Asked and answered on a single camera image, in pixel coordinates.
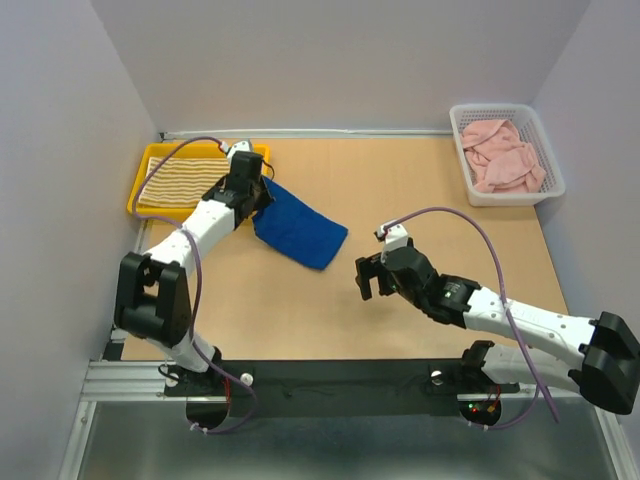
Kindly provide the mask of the blue towel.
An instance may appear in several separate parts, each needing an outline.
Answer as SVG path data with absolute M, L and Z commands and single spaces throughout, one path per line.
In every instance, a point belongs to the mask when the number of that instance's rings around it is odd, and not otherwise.
M 341 249 L 348 229 L 273 180 L 266 178 L 265 183 L 273 202 L 253 217 L 257 238 L 304 267 L 325 270 Z

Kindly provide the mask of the yellow striped towel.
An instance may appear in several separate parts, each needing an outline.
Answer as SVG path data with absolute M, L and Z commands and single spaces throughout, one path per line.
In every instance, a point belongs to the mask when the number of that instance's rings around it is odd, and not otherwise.
M 192 208 L 230 170 L 224 158 L 170 158 L 148 181 L 138 204 Z

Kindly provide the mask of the pink towel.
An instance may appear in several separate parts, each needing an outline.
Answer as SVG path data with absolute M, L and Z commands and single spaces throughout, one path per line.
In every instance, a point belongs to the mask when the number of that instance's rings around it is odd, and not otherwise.
M 533 194 L 541 190 L 546 171 L 533 145 L 521 139 L 510 120 L 470 123 L 462 131 L 461 145 L 478 192 Z

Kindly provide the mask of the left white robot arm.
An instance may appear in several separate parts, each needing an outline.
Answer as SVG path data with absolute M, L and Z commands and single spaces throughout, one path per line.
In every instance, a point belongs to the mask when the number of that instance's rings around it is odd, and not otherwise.
M 273 197 L 262 175 L 263 156 L 237 151 L 230 171 L 198 202 L 193 213 L 158 245 L 128 253 L 119 266 L 114 323 L 146 340 L 188 370 L 199 393 L 215 392 L 222 377 L 221 353 L 195 332 L 202 290 L 202 259 Z

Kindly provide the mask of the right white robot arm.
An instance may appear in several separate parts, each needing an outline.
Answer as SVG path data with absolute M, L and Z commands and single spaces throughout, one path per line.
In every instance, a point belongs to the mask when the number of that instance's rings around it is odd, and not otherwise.
M 413 246 L 358 258 L 355 269 L 364 300 L 371 299 L 370 282 L 377 280 L 381 295 L 398 294 L 435 322 L 523 342 L 514 350 L 495 345 L 464 361 L 460 378 L 466 387 L 543 381 L 606 411 L 632 412 L 639 391 L 639 341 L 622 317 L 610 312 L 573 317 L 502 300 L 475 281 L 438 273 Z

